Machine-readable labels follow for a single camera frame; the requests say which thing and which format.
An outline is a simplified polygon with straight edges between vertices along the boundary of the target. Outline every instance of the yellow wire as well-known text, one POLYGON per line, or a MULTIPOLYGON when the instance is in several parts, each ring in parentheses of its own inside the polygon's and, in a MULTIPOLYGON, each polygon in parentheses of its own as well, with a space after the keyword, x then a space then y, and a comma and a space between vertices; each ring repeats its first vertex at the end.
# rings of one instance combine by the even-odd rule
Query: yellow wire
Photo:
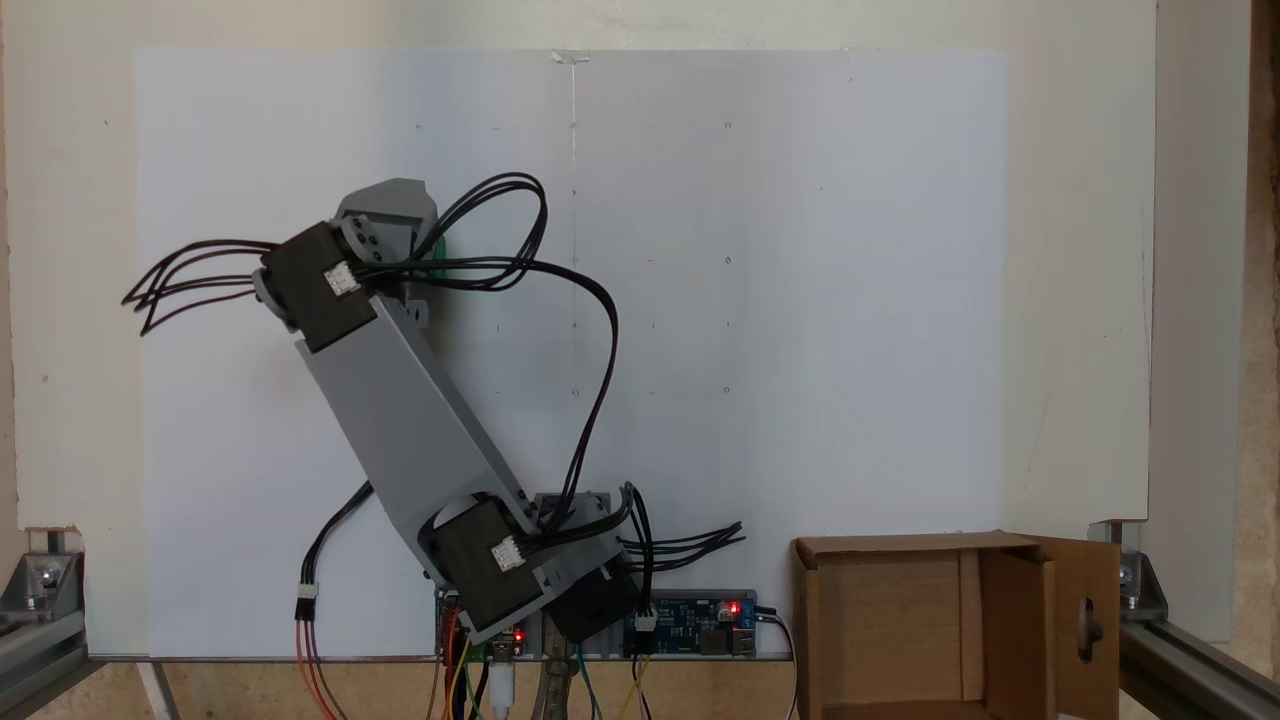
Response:
POLYGON ((467 653, 471 652, 471 638, 462 646, 462 655, 458 656, 458 666, 453 671, 453 684, 449 685, 449 694, 444 696, 444 716, 453 717, 453 693, 458 691, 458 678, 462 676, 462 669, 467 664, 467 653))
POLYGON ((631 707, 631 700, 636 696, 636 689, 640 688, 640 680, 644 680, 644 671, 649 669, 649 661, 653 656, 645 657, 644 664, 640 665, 640 673, 636 674, 636 682, 631 683, 631 692, 627 693, 627 700, 622 702, 622 711, 618 712, 618 720, 622 720, 627 715, 627 707, 631 707))

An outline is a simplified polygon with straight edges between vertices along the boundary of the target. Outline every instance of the orange wire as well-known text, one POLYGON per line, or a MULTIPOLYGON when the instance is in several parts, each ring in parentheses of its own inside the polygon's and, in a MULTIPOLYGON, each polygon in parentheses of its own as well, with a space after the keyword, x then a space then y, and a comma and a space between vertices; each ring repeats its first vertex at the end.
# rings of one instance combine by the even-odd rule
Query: orange wire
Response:
POLYGON ((435 670, 431 670, 431 701, 426 703, 426 720, 431 720, 431 711, 435 710, 435 688, 440 684, 440 660, 436 659, 435 670))
MULTIPOLYGON (((449 687, 449 679, 453 676, 451 669, 453 667, 453 633, 457 629, 458 609, 454 607, 449 610, 449 618, 444 621, 444 638, 440 641, 440 647, 444 648, 444 687, 449 687)), ((440 716, 444 720, 453 717, 453 698, 444 698, 444 712, 440 716)))
POLYGON ((302 646, 307 648, 307 667, 311 670, 311 687, 315 689, 316 700, 320 701, 320 710, 324 711, 326 720, 338 720, 338 716, 329 708, 329 703, 324 701, 324 696, 320 694, 320 680, 316 678, 315 644, 311 642, 311 634, 305 630, 302 633, 302 646))
POLYGON ((307 680, 307 671, 303 667, 303 662, 302 662, 302 621, 301 620, 298 620, 297 623, 294 623, 293 646, 298 651, 298 674, 302 675, 302 684, 307 687, 307 694, 310 694, 311 700, 315 701, 316 707, 319 707, 320 711, 325 714, 325 717, 328 720, 333 720, 333 715, 329 714, 329 708, 325 707, 325 705, 323 702, 320 702, 320 696, 316 694, 316 691, 311 687, 311 682, 307 680))

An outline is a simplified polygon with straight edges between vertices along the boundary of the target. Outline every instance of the white connector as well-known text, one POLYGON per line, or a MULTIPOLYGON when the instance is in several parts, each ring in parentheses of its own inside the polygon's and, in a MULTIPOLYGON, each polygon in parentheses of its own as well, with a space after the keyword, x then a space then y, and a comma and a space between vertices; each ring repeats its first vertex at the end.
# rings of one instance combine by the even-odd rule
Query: white connector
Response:
POLYGON ((520 553, 520 548, 516 547, 516 538, 512 536, 503 538, 500 543, 489 548, 489 552, 493 553, 493 559, 498 561, 498 568, 503 573, 525 564, 525 556, 520 553))
POLYGON ((346 260, 325 270, 324 279, 329 283, 329 290, 339 297, 360 287, 346 260))
POLYGON ((648 615, 636 614, 637 633, 652 633, 657 629, 658 629, 658 614, 653 611, 653 606, 649 606, 648 615))
POLYGON ((516 666, 511 662, 489 665, 489 705, 497 720, 507 720, 516 705, 516 666))

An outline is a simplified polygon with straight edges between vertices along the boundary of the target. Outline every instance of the white cable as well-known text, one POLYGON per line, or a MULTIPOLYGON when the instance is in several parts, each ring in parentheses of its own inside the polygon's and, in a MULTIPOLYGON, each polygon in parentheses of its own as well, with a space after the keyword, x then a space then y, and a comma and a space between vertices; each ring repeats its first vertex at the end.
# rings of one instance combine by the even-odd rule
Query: white cable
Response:
POLYGON ((800 667, 796 665, 796 644, 791 639, 791 625, 787 625, 781 615, 760 615, 760 620, 773 623, 782 629, 782 634, 787 638, 787 653, 791 656, 791 708, 787 710, 783 720, 791 720, 796 714, 796 701, 800 700, 800 667))
POLYGON ((489 665, 489 705, 498 720, 507 720, 516 705, 516 666, 511 662, 489 665))

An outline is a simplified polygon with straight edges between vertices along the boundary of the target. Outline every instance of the red wire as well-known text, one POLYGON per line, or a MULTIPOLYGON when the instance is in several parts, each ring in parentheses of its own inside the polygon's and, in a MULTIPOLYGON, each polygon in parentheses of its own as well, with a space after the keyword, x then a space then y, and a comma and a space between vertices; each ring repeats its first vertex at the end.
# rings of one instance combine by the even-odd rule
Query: red wire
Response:
MULTIPOLYGON (((453 683, 453 633, 457 632, 458 609, 449 610, 449 616, 444 620, 444 638, 440 646, 444 648, 444 687, 453 683)), ((453 717, 453 701, 444 698, 444 712, 442 717, 453 717)))
POLYGON ((332 706, 333 712, 337 712, 338 717, 342 717, 342 720, 347 720, 347 716, 342 712, 342 706, 338 705, 338 698, 333 697, 333 691, 329 689, 329 680, 324 676, 324 664, 320 661, 320 643, 316 642, 316 624, 307 623, 306 630, 307 642, 311 646, 311 655, 314 656, 312 666, 315 667, 316 674, 320 675, 320 688, 317 689, 324 689, 324 694, 329 698, 329 705, 332 706))
POLYGON ((316 678, 316 666, 315 666, 315 643, 311 638, 311 633, 308 633, 306 628, 303 628, 302 630, 303 630, 302 643, 307 651, 307 669, 311 671, 311 687, 315 688, 316 700, 320 701, 320 710, 324 711, 326 720, 338 720, 338 716, 334 715, 333 710, 329 708, 329 703, 325 702, 324 696, 320 694, 320 680, 319 678, 316 678))
POLYGON ((329 712, 329 708, 325 706, 325 703, 320 701, 320 694, 315 691, 315 688, 311 687, 311 682, 307 680, 307 671, 306 671, 306 667, 303 667, 303 660, 302 660, 302 621, 301 620, 298 620, 297 623, 294 623, 293 646, 298 651, 298 674, 302 675, 302 684, 307 687, 307 694, 310 694, 311 700, 315 701, 316 707, 319 707, 320 711, 324 712, 326 720, 337 720, 329 712))

